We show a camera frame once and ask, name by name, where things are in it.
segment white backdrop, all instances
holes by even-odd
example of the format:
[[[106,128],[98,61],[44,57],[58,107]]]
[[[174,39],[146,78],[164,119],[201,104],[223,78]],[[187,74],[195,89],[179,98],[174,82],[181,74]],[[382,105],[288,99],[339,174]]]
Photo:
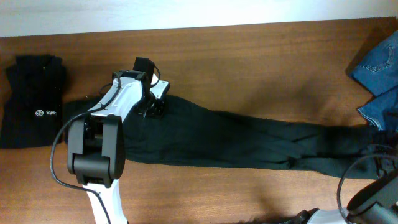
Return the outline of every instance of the white backdrop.
[[[398,15],[398,0],[0,0],[0,37]]]

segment blue jeans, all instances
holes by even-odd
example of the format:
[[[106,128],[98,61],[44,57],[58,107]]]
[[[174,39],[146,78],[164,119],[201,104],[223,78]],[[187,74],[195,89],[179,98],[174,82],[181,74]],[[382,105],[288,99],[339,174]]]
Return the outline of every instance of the blue jeans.
[[[398,131],[398,31],[372,49],[350,76],[376,97],[359,113],[379,130]]]

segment wooden table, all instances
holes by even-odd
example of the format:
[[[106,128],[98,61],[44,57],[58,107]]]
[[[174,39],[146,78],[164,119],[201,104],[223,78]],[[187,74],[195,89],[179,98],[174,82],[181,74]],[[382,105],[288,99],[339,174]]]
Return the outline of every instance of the wooden table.
[[[347,73],[398,28],[395,18],[294,22],[0,39],[0,104],[11,94],[4,69],[15,55],[63,58],[63,100],[97,94],[111,72],[148,57],[171,83],[169,94],[211,110],[325,125],[360,125],[356,108],[371,94]],[[67,172],[67,147],[55,155]],[[1,223],[94,223],[83,192],[51,178],[50,148],[0,150]],[[254,217],[336,209],[338,179],[316,172],[219,169],[127,161],[121,177],[130,223],[236,223]],[[369,180],[347,180],[343,202]]]

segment black cloth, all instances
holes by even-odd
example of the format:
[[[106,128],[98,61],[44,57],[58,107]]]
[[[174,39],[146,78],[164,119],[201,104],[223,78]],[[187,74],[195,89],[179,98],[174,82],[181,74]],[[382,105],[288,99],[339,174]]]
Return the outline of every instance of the black cloth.
[[[367,126],[322,126],[210,111],[176,96],[166,96],[162,119],[130,113],[123,122],[126,158],[178,166],[314,170],[341,177],[369,154],[375,130]],[[65,119],[82,113],[100,98],[64,106]],[[376,179],[369,160],[349,175]]]
[[[62,59],[18,56],[6,69],[12,95],[4,106],[0,148],[49,146],[62,125]]]

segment dark green pants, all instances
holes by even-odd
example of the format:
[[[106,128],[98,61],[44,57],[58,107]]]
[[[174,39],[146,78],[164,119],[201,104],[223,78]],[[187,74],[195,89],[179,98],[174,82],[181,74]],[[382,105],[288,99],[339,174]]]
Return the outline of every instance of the dark green pants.
[[[97,103],[64,106],[67,118]],[[251,118],[210,111],[176,96],[167,96],[162,119],[130,113],[123,122],[126,157],[144,163],[178,166],[314,170],[341,177],[357,158],[369,153],[372,130],[328,127]],[[373,161],[349,175],[375,179]]]

